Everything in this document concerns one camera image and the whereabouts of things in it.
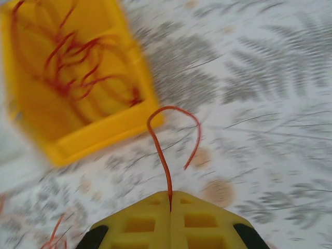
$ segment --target yellow plastic tray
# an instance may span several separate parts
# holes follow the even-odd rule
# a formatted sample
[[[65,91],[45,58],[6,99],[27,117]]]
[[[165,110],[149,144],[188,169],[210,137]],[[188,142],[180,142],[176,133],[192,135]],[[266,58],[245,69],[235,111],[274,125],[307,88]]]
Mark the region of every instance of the yellow plastic tray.
[[[47,1],[55,3],[54,7],[61,18],[71,7],[71,1],[68,0]],[[106,63],[101,69],[105,74],[113,72],[134,77],[143,102],[133,107],[123,106],[109,98],[100,86],[96,86],[88,97],[75,103],[77,108],[92,120],[89,124],[77,117],[71,103],[49,87],[33,80],[17,62],[14,54],[16,48],[11,42],[11,19],[8,14],[8,10],[11,10],[17,2],[12,1],[2,6],[1,12],[3,61],[7,97],[11,103],[10,114],[12,116],[17,113],[22,114],[19,126],[38,143],[54,165],[65,166],[108,145],[145,132],[146,120],[158,109],[158,101],[146,61],[139,45],[130,34],[116,0],[79,0],[64,29],[68,33],[71,30],[77,31],[80,40],[85,42],[104,34],[116,34],[126,58],[132,65],[132,71],[128,71],[111,53],[105,54]],[[37,17],[30,6],[22,5],[20,15],[38,23],[41,17]],[[42,26],[52,25],[47,18],[44,17],[42,20]],[[24,51],[30,64],[42,74],[45,59],[53,47],[40,35],[29,32],[21,26],[19,32],[20,49]],[[112,84],[122,91],[120,82]],[[107,115],[102,116],[96,112],[93,108],[94,102],[103,109],[100,113],[104,112]],[[154,128],[162,124],[161,115],[152,121]]]

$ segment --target yellow plastic object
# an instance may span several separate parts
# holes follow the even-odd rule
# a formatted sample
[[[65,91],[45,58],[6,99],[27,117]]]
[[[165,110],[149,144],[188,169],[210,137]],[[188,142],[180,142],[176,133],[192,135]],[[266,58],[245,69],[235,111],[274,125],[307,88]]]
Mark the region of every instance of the yellow plastic object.
[[[163,191],[94,224],[90,231],[108,227],[107,233],[97,241],[97,234],[87,233],[76,249],[92,245],[98,249],[249,248],[235,224],[253,229],[244,218],[181,191],[173,192],[170,212],[168,193]],[[256,249],[268,248],[258,244]]]
[[[115,87],[126,97],[119,79],[96,85],[86,98],[75,102],[64,99],[50,87],[32,79],[26,68],[18,63],[15,57],[17,48],[12,46],[11,41],[10,11],[17,2],[3,5],[1,12],[5,80],[8,99],[15,105],[15,110],[12,109],[15,113],[10,114],[22,114],[19,125],[39,144],[50,160],[56,166],[65,166],[94,151],[146,131],[146,120],[158,109],[158,101],[146,61],[129,32],[116,0],[77,1],[77,7],[63,29],[65,34],[77,31],[83,42],[105,35],[118,39],[122,50],[117,53],[123,53],[121,56],[130,66],[125,65],[117,53],[106,52],[100,69],[103,75],[113,73],[135,79],[143,102],[133,107],[124,106],[110,98],[107,92],[109,86]],[[47,13],[37,15],[31,2],[33,1],[21,6],[20,18],[43,27],[54,26],[46,16]],[[53,3],[61,20],[72,6],[72,2],[68,0],[40,2],[47,6]],[[39,34],[29,31],[24,25],[18,25],[18,33],[20,51],[24,52],[29,64],[42,75],[45,60],[54,45]],[[72,74],[82,77],[88,69],[91,69],[91,65],[87,62],[68,70],[62,77],[70,78]],[[78,113],[82,113],[90,122],[85,122]],[[152,121],[154,128],[162,124],[161,115]]]

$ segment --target black rubber pad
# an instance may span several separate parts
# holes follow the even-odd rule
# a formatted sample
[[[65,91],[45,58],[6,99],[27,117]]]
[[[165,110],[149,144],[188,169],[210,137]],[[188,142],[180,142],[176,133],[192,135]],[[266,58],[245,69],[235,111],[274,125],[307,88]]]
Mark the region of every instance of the black rubber pad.
[[[108,227],[105,225],[93,228],[84,235],[76,249],[98,249],[107,231]]]
[[[245,224],[235,224],[234,228],[248,249],[270,249],[254,228]]]

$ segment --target red string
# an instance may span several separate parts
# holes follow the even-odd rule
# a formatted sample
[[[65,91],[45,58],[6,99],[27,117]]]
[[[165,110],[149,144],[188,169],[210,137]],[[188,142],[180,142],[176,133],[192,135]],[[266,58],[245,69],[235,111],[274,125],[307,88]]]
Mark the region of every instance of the red string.
[[[57,93],[65,98],[71,98],[73,100],[81,100],[88,96],[90,92],[92,91],[92,88],[95,84],[104,82],[106,80],[112,79],[113,75],[108,76],[101,76],[97,71],[100,69],[100,64],[103,60],[103,56],[101,55],[98,59],[98,62],[92,67],[92,70],[89,71],[86,75],[82,77],[81,84],[79,83],[77,78],[71,79],[68,82],[63,82],[61,80],[60,74],[62,72],[62,69],[65,67],[72,67],[76,65],[80,65],[84,63],[87,59],[93,58],[93,54],[91,53],[92,49],[98,49],[103,54],[106,50],[109,50],[113,52],[118,58],[122,60],[125,64],[128,63],[128,59],[126,58],[126,55],[119,47],[119,37],[114,34],[105,35],[102,37],[98,37],[95,39],[92,39],[91,41],[88,41],[87,43],[81,43],[77,40],[77,32],[70,32],[67,35],[62,35],[63,28],[66,25],[66,22],[70,18],[71,14],[74,12],[77,3],[74,2],[70,10],[67,12],[67,14],[64,16],[63,20],[60,22],[59,15],[53,6],[52,3],[47,2],[46,0],[43,1],[37,1],[37,0],[20,0],[18,3],[14,6],[11,12],[11,37],[14,44],[14,50],[15,55],[19,61],[19,63],[33,76],[36,80],[41,80],[44,83],[46,83],[48,86],[50,86],[52,89],[57,91]],[[41,16],[42,13],[39,13],[38,11],[44,10],[45,13],[50,17],[52,22],[58,26],[56,32],[53,34],[52,31],[48,30],[45,27],[42,27],[39,25],[34,25],[30,20],[26,18],[21,18],[18,16],[18,10],[19,8],[25,4],[35,4],[36,5],[36,15]],[[50,55],[47,57],[45,64],[44,64],[44,75],[40,75],[38,73],[38,70],[33,68],[29,62],[29,60],[22,54],[22,52],[19,50],[20,44],[19,44],[19,38],[18,38],[18,25],[24,25],[24,27],[27,30],[33,31],[34,33],[39,33],[40,35],[46,37],[47,39],[50,39],[51,42],[55,43],[56,47],[54,50],[50,53]],[[110,45],[110,44],[103,44],[101,43],[104,39],[110,39],[113,43],[117,44]],[[79,60],[74,60],[71,62],[65,61],[64,57],[66,59],[74,58],[77,56],[80,56],[82,54],[82,57]],[[50,68],[51,66],[51,60],[53,58],[56,58],[56,62],[54,63],[54,66]],[[130,71],[131,66],[126,65],[129,75],[133,72]],[[54,75],[50,76],[50,69],[54,70]],[[142,102],[142,98],[140,97],[140,93],[137,87],[134,86],[132,81],[132,76],[124,82],[126,84],[126,88],[128,86],[131,86],[129,89],[128,94],[131,96],[131,99],[129,100],[122,100],[122,97],[119,93],[115,92],[114,90],[110,89],[109,93],[111,93],[111,97],[114,98],[116,101],[121,102],[122,104],[133,106],[140,102]],[[80,97],[76,98],[73,97],[73,90],[80,90],[84,91],[84,93],[81,94]]]
[[[189,166],[189,164],[191,163],[197,149],[198,149],[198,146],[199,146],[199,143],[201,141],[201,124],[200,122],[198,121],[198,119],[193,115],[191,114],[190,112],[186,111],[186,110],[183,110],[179,107],[176,107],[176,106],[165,106],[165,107],[162,107],[158,110],[156,110],[154,113],[151,114],[151,116],[148,118],[147,120],[147,129],[149,131],[149,133],[151,134],[153,140],[154,140],[154,143],[155,143],[155,146],[156,146],[156,149],[157,149],[157,152],[158,152],[158,155],[159,155],[159,158],[160,158],[160,161],[161,161],[161,164],[165,170],[165,174],[166,174],[166,180],[167,180],[167,186],[168,186],[168,196],[169,196],[169,200],[170,200],[170,210],[172,211],[172,196],[173,196],[173,187],[172,187],[172,178],[171,178],[171,173],[170,173],[170,170],[168,168],[168,165],[167,165],[167,162],[165,160],[165,157],[164,157],[164,154],[162,153],[162,149],[160,147],[160,144],[159,144],[159,141],[158,141],[158,138],[155,134],[155,132],[153,131],[152,127],[151,127],[151,121],[153,120],[153,118],[159,114],[160,112],[163,112],[164,110],[177,110],[181,113],[184,113],[186,114],[187,116],[191,117],[196,125],[197,125],[197,140],[196,140],[196,144],[195,144],[195,147],[188,159],[188,161],[186,162],[186,164],[184,165],[184,170],[187,169],[187,167]]]
[[[51,236],[50,240],[45,242],[45,244],[42,245],[40,249],[57,249],[58,248],[58,242],[61,240],[61,238],[56,236],[56,232],[57,232],[57,229],[58,229],[58,227],[59,227],[59,225],[60,225],[60,223],[63,219],[63,216],[64,215],[61,215],[60,219],[58,220],[58,222],[57,222],[57,224],[56,224],[56,226],[53,230],[53,233],[52,233],[52,236]],[[63,242],[64,243],[64,249],[67,249],[67,240],[64,239],[63,241],[64,241]]]

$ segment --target square hole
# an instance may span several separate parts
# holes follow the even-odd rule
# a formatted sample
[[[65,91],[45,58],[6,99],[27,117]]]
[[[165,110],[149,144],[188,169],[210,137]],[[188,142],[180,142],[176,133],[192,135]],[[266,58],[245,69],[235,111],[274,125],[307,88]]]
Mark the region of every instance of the square hole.
[[[217,236],[187,235],[188,249],[225,249],[224,241]]]
[[[149,244],[143,242],[113,242],[112,249],[149,249]]]
[[[124,232],[153,232],[156,220],[152,217],[131,217],[126,223]]]
[[[211,214],[187,213],[184,218],[185,227],[217,227],[217,221]]]

